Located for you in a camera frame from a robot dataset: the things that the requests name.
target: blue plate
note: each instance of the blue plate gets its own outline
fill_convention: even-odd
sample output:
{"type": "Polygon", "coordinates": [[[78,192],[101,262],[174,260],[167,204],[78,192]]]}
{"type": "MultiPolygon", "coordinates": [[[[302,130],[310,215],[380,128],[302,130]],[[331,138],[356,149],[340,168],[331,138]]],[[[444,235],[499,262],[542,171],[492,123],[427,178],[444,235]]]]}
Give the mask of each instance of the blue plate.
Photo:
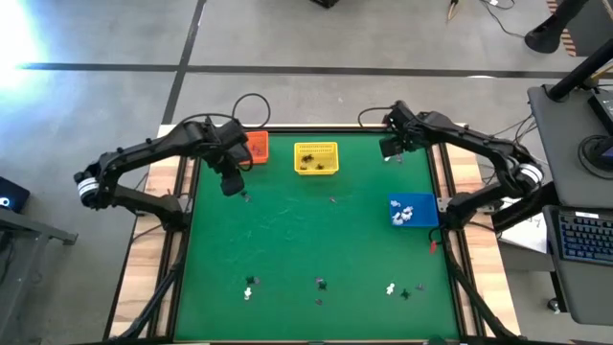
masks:
{"type": "Polygon", "coordinates": [[[429,193],[391,193],[388,195],[390,205],[390,222],[394,226],[405,227],[436,227],[439,226],[439,208],[433,194],[429,193]],[[400,203],[400,206],[392,206],[392,200],[400,203]],[[407,207],[413,207],[413,215],[401,225],[393,223],[392,218],[397,212],[407,207]]]}

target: orange box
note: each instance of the orange box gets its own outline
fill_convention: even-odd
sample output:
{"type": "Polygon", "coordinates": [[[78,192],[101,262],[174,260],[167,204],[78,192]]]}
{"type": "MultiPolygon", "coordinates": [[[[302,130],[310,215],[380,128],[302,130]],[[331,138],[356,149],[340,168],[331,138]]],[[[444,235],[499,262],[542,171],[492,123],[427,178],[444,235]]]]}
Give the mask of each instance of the orange box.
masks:
{"type": "Polygon", "coordinates": [[[265,164],[268,161],[268,132],[265,130],[247,132],[247,148],[253,157],[253,164],[265,164]]]}

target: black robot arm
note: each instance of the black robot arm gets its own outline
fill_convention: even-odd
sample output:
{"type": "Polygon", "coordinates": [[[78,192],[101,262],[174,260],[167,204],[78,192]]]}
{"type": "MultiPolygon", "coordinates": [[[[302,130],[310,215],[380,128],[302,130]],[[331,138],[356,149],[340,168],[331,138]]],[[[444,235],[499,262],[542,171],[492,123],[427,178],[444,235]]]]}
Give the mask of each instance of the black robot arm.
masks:
{"type": "Polygon", "coordinates": [[[180,123],[164,137],[146,139],[142,144],[104,153],[83,172],[77,172],[75,182],[80,200],[84,206],[95,210],[123,206],[133,213],[152,213],[165,229],[178,230],[186,224],[176,197],[128,189],[118,184],[122,174],[175,155],[202,158],[221,174],[221,190],[231,196],[244,188],[238,162],[251,158],[244,146],[246,142],[247,136],[235,119],[220,127],[214,126],[210,119],[204,123],[180,123]]]}
{"type": "Polygon", "coordinates": [[[406,150],[414,151],[449,143],[483,155],[493,164],[498,182],[472,194],[455,195],[444,213],[445,228],[462,229],[479,207],[505,196],[528,196],[539,188],[543,179],[540,166],[523,146],[494,138],[468,126],[455,125],[436,111],[415,115],[404,102],[398,101],[383,122],[394,133],[380,140],[381,153],[385,157],[406,150]]]}

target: yellow basket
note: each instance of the yellow basket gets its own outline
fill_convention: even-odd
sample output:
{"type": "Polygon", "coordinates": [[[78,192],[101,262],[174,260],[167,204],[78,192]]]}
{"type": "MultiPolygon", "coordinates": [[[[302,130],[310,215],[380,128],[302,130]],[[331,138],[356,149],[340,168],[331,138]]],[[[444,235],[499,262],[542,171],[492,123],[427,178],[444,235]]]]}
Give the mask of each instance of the yellow basket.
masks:
{"type": "Polygon", "coordinates": [[[294,170],[300,175],[322,175],[338,172],[336,143],[294,144],[294,170]]]}

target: green table surface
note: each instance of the green table surface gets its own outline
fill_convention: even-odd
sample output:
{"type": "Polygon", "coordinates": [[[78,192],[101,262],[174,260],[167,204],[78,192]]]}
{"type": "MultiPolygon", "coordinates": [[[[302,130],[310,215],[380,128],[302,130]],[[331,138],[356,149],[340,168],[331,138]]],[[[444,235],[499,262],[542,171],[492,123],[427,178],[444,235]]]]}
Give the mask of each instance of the green table surface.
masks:
{"type": "Polygon", "coordinates": [[[432,193],[426,152],[384,162],[379,138],[271,133],[268,163],[243,174],[249,202],[203,165],[175,340],[457,338],[443,252],[429,253],[429,229],[390,222],[389,193],[432,193]],[[294,143],[332,141],[339,172],[294,172],[294,143]],[[245,301],[248,276],[261,282],[245,301]]]}

